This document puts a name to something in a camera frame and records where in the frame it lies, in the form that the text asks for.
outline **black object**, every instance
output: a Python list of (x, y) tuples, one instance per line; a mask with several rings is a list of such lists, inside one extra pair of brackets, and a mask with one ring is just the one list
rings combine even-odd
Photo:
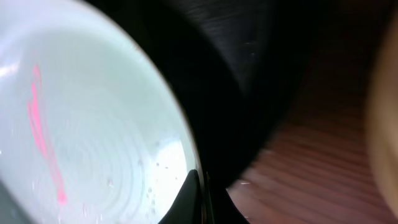
[(205, 185), (206, 190), (202, 192), (198, 172), (191, 170), (172, 207), (159, 224), (201, 224), (202, 221), (208, 224), (249, 223), (235, 207), (225, 188), (210, 178), (205, 180)]
[(192, 128), (207, 177), (205, 192), (202, 198), (194, 193), (198, 193), (198, 179), (191, 171), (163, 223), (198, 222), (193, 211), (198, 211), (200, 199), (206, 202), (210, 223), (247, 223), (225, 188), (254, 159), (287, 111), (328, 3), (87, 1), (116, 21), (146, 52), (168, 81)]

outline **water droplet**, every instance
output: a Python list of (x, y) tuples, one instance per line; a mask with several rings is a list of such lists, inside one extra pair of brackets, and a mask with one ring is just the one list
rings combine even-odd
[(87, 207), (86, 207), (85, 204), (83, 204), (83, 215), (84, 215), (85, 217), (87, 217)]
[(108, 186), (111, 187), (111, 188), (114, 187), (114, 185), (113, 185), (113, 180), (110, 179), (110, 178), (108, 179)]

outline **skin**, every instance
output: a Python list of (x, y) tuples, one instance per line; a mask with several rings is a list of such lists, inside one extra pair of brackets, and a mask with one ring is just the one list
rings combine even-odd
[(398, 217), (398, 10), (378, 56), (367, 114), (368, 153), (374, 178)]

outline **white bowl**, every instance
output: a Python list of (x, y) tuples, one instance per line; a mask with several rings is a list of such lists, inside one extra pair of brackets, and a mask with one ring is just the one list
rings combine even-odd
[(159, 71), (76, 1), (0, 0), (0, 136), (1, 183), (34, 223), (157, 223), (199, 168)]

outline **wood grain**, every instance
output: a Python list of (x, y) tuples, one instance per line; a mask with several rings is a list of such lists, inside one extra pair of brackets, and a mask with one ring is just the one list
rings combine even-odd
[(398, 223), (364, 142), (369, 59), (381, 34), (365, 14), (331, 13), (288, 116), (229, 189), (251, 223)]

